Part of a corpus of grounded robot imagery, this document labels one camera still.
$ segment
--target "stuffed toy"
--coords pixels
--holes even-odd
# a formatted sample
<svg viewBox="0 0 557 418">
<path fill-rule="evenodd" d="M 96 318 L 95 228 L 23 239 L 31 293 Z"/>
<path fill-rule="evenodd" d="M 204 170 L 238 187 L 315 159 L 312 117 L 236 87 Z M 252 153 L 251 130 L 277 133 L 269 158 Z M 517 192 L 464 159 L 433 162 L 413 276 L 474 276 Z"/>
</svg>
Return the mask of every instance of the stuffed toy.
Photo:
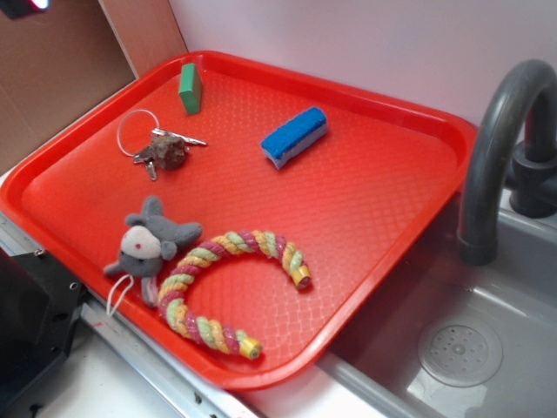
<svg viewBox="0 0 557 418">
<path fill-rule="evenodd" d="M 167 219 L 163 204 L 156 196 L 148 197 L 141 213 L 128 215 L 125 223 L 131 228 L 122 238 L 118 261 L 106 266 L 104 274 L 140 277 L 144 302 L 154 307 L 158 297 L 157 274 L 164 262 L 195 242 L 201 236 L 202 227 L 195 222 L 177 224 Z"/>
</svg>

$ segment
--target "braided rope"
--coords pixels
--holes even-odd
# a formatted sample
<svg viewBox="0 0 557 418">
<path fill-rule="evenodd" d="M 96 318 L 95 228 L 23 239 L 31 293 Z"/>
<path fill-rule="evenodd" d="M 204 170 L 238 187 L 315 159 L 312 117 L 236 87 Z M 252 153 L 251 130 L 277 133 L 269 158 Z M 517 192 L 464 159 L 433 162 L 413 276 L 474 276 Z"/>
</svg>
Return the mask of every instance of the braided rope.
<svg viewBox="0 0 557 418">
<path fill-rule="evenodd" d="M 195 277 L 215 261 L 243 253 L 259 253 L 277 259 L 298 289 L 307 287 L 311 275 L 304 256 L 292 242 L 271 232 L 228 232 L 202 242 L 178 262 L 158 292 L 158 309 L 172 330 L 198 344 L 225 354 L 240 354 L 247 359 L 259 357 L 263 347 L 243 330 L 221 325 L 193 314 L 184 296 Z"/>
</svg>

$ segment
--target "gray sink basin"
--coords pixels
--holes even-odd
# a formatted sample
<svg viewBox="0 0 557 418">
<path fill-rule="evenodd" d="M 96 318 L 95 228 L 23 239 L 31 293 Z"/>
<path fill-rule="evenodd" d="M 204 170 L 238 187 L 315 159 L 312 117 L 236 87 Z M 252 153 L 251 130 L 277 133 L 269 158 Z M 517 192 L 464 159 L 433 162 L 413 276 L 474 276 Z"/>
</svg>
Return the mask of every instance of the gray sink basin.
<svg viewBox="0 0 557 418">
<path fill-rule="evenodd" d="M 498 259 L 467 266 L 458 210 L 455 199 L 330 352 L 409 416 L 555 417 L 557 229 L 501 210 Z"/>
</svg>

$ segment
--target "plastic tray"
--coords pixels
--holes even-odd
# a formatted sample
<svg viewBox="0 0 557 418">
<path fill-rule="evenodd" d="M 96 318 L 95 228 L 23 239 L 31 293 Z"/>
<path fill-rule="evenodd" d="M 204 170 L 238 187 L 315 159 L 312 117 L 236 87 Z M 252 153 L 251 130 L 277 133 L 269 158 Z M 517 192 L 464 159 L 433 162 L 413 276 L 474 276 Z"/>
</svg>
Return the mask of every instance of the plastic tray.
<svg viewBox="0 0 557 418">
<path fill-rule="evenodd" d="M 204 88 L 196 115 L 178 96 L 190 62 Z M 261 141 L 313 105 L 328 133 L 278 171 Z M 117 147 L 118 124 L 136 109 L 209 145 L 192 147 L 185 166 L 159 169 L 153 182 Z M 122 139 L 138 151 L 149 129 L 132 120 Z M 310 289 L 297 291 L 276 260 L 254 254 L 211 266 L 187 294 L 194 313 L 258 338 L 265 351 L 256 361 L 172 332 L 144 305 L 138 281 L 119 308 L 209 381 L 263 388 L 316 360 L 458 190 L 474 137 L 474 127 L 441 111 L 200 51 L 160 65 L 27 158 L 4 182 L 0 209 L 105 299 L 115 280 L 103 267 L 117 257 L 125 216 L 148 195 L 162 199 L 169 218 L 200 222 L 203 239 L 240 229 L 286 236 L 305 255 Z"/>
</svg>

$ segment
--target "blue sponge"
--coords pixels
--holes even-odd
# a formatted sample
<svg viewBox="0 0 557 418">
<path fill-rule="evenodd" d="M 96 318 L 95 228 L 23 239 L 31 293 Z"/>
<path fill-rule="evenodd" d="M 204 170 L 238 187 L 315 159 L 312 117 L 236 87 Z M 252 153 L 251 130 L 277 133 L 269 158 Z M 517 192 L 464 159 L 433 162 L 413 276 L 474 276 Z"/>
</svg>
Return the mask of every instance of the blue sponge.
<svg viewBox="0 0 557 418">
<path fill-rule="evenodd" d="M 290 158 L 300 154 L 327 132 L 326 116 L 318 107 L 300 113 L 263 140 L 267 158 L 281 169 Z"/>
</svg>

